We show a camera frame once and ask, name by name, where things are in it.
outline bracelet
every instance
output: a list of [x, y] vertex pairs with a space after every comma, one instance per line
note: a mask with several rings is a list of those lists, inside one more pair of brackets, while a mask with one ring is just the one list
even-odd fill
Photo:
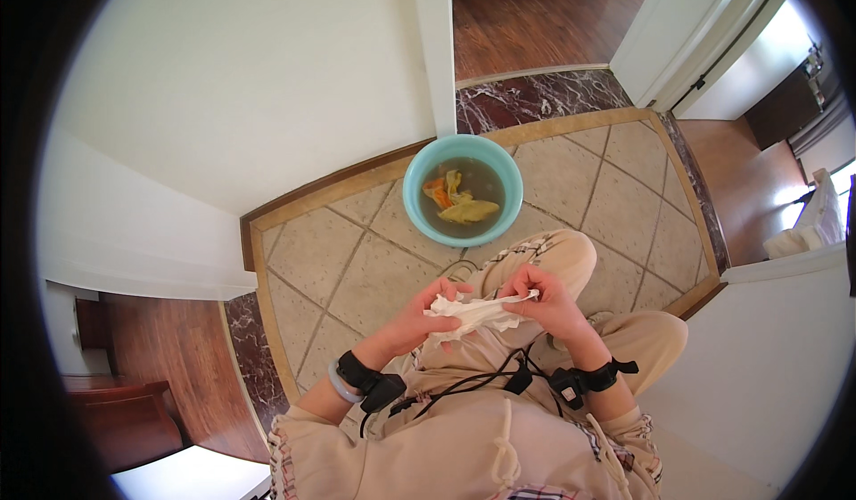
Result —
[[339, 360], [334, 359], [333, 362], [327, 366], [327, 375], [329, 376], [330, 383], [333, 384], [333, 388], [336, 389], [336, 392], [339, 393], [339, 396], [342, 397], [346, 402], [351, 403], [360, 403], [365, 400], [364, 396], [357, 396], [350, 390], [345, 388], [345, 384], [342, 382], [342, 378], [339, 377], [339, 374], [336, 373], [336, 366]]

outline leg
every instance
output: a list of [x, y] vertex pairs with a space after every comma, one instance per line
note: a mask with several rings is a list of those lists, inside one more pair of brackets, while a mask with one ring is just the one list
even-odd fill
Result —
[[[503, 249], [474, 273], [468, 281], [475, 288], [473, 297], [492, 297], [508, 277], [527, 262], [558, 275], [576, 299], [592, 276], [597, 253], [592, 241], [581, 232], [561, 229], [539, 233]], [[477, 334], [453, 343], [455, 351], [451, 354], [439, 349], [424, 349], [420, 361], [425, 370], [446, 367], [472, 370], [475, 365], [484, 367], [482, 361], [487, 358], [489, 365], [496, 369], [508, 352], [529, 345], [541, 333], [543, 329], [533, 321], [501, 333], [482, 328]]]
[[[473, 296], [496, 297], [498, 289], [511, 274], [527, 262], [559, 276], [576, 300], [592, 276], [597, 252], [592, 241], [576, 230], [560, 229], [533, 235], [503, 249], [473, 274], [469, 279], [475, 288]], [[495, 334], [502, 345], [511, 350], [529, 345], [542, 333], [540, 325], [528, 321], [514, 329]]]
[[[621, 374], [634, 396], [657, 381], [687, 344], [687, 323], [669, 313], [621, 314], [595, 324], [595, 330], [615, 359], [636, 361], [638, 373]], [[573, 361], [564, 359], [544, 370], [552, 373], [559, 366], [569, 368]]]

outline person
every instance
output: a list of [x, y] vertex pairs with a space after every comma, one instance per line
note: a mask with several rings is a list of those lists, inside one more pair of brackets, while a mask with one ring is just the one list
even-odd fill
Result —
[[[351, 408], [329, 377], [310, 388], [272, 425], [275, 498], [657, 498], [662, 464], [651, 441], [650, 417], [634, 396], [675, 362], [687, 340], [686, 324], [668, 313], [616, 315], [591, 325], [576, 299], [592, 276], [597, 254], [584, 234], [556, 230], [502, 250], [466, 283], [434, 281], [391, 322], [352, 352], [380, 371], [396, 356], [413, 356], [402, 377], [403, 398], [419, 400], [393, 414], [380, 439], [350, 439], [338, 425]], [[458, 292], [494, 299], [540, 291], [538, 301], [505, 303], [527, 320], [497, 332], [481, 327], [443, 348], [419, 349], [431, 332], [460, 321], [423, 314], [437, 294]], [[613, 357], [636, 361], [638, 373], [588, 392], [574, 412], [557, 400], [542, 377], [521, 394], [503, 389], [508, 375], [486, 386], [430, 397], [478, 373], [496, 372], [515, 349], [548, 332], [569, 356], [540, 365], [594, 371]], [[507, 366], [509, 372], [517, 369]]]

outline blue bowl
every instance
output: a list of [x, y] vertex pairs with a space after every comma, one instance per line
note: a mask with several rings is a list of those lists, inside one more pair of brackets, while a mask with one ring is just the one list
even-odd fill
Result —
[[[497, 173], [505, 188], [505, 205], [497, 223], [477, 237], [455, 238], [444, 235], [425, 220], [420, 210], [420, 197], [424, 197], [422, 182], [425, 176], [436, 168], [437, 164], [456, 157], [481, 160]], [[523, 178], [511, 155], [487, 138], [464, 134], [444, 136], [417, 152], [410, 166], [407, 167], [407, 173], [404, 174], [402, 189], [404, 208], [416, 228], [435, 242], [453, 248], [471, 248], [499, 237], [517, 219], [520, 204], [523, 202]]]

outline brown wooden floor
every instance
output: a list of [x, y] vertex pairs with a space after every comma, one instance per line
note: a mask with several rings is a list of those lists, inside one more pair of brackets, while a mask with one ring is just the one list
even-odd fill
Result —
[[678, 120], [678, 126], [711, 191], [731, 265], [764, 260], [763, 242], [794, 226], [782, 222], [784, 206], [776, 202], [789, 191], [805, 191], [791, 148], [779, 142], [760, 151], [743, 117]]
[[118, 374], [166, 379], [190, 443], [267, 463], [245, 404], [217, 302], [101, 294], [109, 305]]
[[452, 0], [455, 80], [608, 63], [643, 0]]

